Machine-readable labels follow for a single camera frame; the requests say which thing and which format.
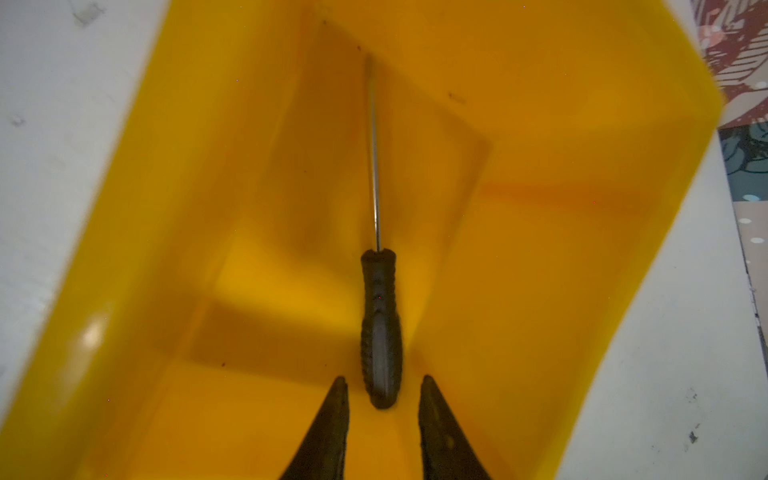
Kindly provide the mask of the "black handled screwdriver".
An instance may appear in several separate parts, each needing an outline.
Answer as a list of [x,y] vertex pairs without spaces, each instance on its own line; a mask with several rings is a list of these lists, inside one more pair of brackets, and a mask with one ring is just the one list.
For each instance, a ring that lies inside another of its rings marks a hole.
[[401,388],[403,340],[396,301],[397,256],[394,251],[384,248],[381,242],[376,69],[370,55],[365,58],[364,79],[374,247],[361,256],[364,283],[361,365],[371,404],[379,410],[386,410],[395,405]]

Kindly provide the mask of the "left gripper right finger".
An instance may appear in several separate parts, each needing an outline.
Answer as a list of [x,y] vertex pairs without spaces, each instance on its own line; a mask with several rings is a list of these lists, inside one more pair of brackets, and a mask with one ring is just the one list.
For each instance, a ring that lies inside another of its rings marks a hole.
[[418,425],[424,479],[491,479],[430,375],[420,387]]

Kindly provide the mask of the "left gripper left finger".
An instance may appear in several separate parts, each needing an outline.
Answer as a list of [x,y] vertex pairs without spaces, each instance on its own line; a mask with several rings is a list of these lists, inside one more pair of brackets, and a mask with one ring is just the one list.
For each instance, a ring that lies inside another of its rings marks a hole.
[[349,424],[348,385],[338,376],[280,479],[343,479]]

